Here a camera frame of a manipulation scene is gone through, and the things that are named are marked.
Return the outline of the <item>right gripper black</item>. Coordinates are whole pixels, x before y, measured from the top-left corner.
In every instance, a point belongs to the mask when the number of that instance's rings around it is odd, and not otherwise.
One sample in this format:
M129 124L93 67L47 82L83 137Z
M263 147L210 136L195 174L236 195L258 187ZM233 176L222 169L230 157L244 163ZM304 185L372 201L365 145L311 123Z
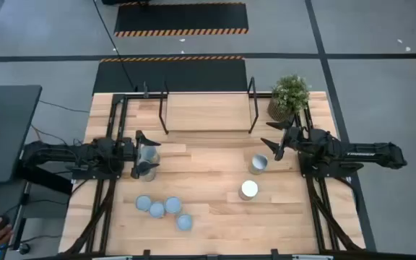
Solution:
M283 158L286 147L297 150L299 142L303 138L303 129L301 127L292 126L289 121L266 122L266 125L274 129L283 130L283 136L279 144L261 138L261 141L275 154L274 159L276 161L280 161Z

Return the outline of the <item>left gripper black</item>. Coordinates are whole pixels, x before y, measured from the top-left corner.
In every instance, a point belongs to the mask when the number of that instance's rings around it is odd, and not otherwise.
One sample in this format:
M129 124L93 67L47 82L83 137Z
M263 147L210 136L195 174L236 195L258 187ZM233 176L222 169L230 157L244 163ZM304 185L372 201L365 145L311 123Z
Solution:
M161 143L154 142L144 135L143 131L137 130L134 141L131 138L123 138L121 140L122 158L125 162L133 162L134 166L131 169L131 177L139 179L140 175L147 175L151 169L158 167L159 163L150 163L148 161L139 162L140 158L140 145L146 146L160 146Z

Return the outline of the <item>tin can bluish lid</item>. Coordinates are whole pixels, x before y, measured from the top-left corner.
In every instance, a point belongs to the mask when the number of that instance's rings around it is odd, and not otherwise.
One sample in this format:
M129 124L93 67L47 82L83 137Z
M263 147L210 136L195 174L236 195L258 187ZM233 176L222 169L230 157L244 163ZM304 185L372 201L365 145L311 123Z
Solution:
M152 200L147 195L140 195L135 199L134 204L139 211L148 212L152 206Z
M165 205L161 201L154 201L149 207L149 214L153 218L163 218L165 216Z
M178 197L170 196L165 200L164 207L167 213L177 215L182 211L182 202Z
M179 230L188 231L193 227L193 219L189 214L180 214L176 218L176 225Z

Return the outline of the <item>potted green plant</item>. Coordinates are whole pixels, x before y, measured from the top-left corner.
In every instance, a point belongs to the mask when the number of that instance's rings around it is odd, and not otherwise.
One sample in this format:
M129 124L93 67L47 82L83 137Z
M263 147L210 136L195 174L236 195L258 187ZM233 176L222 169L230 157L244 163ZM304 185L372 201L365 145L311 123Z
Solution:
M308 103L309 91L304 78L297 74L281 77L272 88L267 112L275 121L285 121Z

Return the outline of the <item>black mat hazard stripe edge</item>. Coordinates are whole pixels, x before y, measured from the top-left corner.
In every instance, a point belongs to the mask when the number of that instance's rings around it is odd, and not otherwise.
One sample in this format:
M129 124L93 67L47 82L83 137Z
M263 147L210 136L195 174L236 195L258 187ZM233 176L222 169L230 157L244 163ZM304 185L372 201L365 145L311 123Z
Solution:
M161 56L100 61L94 93L241 92L247 90L242 56Z

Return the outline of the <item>black desk foot beam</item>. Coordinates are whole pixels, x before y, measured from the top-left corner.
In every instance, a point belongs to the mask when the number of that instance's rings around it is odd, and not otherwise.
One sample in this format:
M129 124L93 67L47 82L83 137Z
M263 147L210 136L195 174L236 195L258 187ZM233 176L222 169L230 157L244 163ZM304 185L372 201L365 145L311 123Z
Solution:
M69 196L72 195L73 184L69 179L39 168L38 166L26 166L21 160L17 163L15 175L27 182L44 186Z

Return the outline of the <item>dark grey desk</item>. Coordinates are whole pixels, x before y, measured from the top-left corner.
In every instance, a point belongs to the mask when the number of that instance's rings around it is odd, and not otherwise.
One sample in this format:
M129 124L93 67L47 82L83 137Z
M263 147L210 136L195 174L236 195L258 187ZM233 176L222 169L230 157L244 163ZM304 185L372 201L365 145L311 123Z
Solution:
M0 86L0 183L15 174L41 92L40 85Z

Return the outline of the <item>grey metal desk leg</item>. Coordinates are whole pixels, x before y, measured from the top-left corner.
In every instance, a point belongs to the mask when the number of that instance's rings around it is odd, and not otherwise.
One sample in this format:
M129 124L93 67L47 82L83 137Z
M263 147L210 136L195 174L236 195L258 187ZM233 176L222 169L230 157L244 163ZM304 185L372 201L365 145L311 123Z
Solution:
M27 205L29 201L31 183L24 181L24 185L25 185L24 190L23 190L21 199L19 201L19 204L17 206L16 219L14 221L14 227L13 227L14 235L11 239L11 246L9 247L11 251L17 251L19 249L21 240L22 240L23 230L25 228L26 219L24 218L24 213L25 213L25 206Z

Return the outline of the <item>black mat hazard stripe edges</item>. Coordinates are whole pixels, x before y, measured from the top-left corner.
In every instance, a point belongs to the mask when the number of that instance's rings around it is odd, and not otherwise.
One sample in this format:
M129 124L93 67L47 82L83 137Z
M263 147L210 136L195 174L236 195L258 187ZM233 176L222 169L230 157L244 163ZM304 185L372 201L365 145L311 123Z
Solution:
M114 35L157 37L238 35L249 31L246 5L241 2L196 4L121 4Z

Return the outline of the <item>black equipment base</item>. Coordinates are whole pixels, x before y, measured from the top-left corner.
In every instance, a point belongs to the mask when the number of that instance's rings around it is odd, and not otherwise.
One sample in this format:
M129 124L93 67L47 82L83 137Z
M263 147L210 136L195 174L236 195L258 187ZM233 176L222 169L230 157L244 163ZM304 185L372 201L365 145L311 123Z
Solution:
M101 0L104 5L116 5L116 4L143 4L146 5L151 0Z

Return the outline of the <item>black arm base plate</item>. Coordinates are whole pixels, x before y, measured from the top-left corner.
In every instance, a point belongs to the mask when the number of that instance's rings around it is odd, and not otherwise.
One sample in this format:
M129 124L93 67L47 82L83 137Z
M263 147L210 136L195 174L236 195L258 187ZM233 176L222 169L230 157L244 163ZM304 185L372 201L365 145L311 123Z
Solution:
M304 152L298 153L300 171L304 176L314 178L348 177L361 169L364 164L360 162L340 162L334 160L318 159Z
M77 180L113 180L121 177L121 172L113 172L108 168L72 168L72 178Z

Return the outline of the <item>wooden shelf black metal frame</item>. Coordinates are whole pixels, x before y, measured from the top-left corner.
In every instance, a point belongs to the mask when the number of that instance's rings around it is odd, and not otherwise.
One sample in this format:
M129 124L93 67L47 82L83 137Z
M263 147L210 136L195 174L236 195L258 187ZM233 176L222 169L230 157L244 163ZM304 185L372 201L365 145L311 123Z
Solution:
M246 131L259 118L255 78L240 92L160 92L158 116L166 134L171 131Z

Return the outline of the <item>black aluminium rig frame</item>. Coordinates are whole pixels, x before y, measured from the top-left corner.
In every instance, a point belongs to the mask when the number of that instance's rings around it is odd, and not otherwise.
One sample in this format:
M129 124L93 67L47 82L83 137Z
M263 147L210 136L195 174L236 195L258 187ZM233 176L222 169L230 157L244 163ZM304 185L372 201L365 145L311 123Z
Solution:
M60 260L91 260L101 256L133 256L144 260L292 260L293 254L317 254L306 180L298 157L289 151L279 162L271 161L265 173L253 179L259 195L244 201L238 195L249 178L248 162L256 154L270 155L261 138L277 140L278 130L266 125L269 94L258 97L259 118L246 131L171 131L166 134L158 116L160 101L133 99L129 103L124 133L142 130L159 146L160 167L155 180L134 180L124 173L116 183L110 218L96 230L92 252L68 253L90 221L96 182L89 181L69 202L59 246ZM182 202L180 214L153 218L135 207L135 199L147 195L152 202L170 196ZM192 216L188 231L177 228L178 215Z

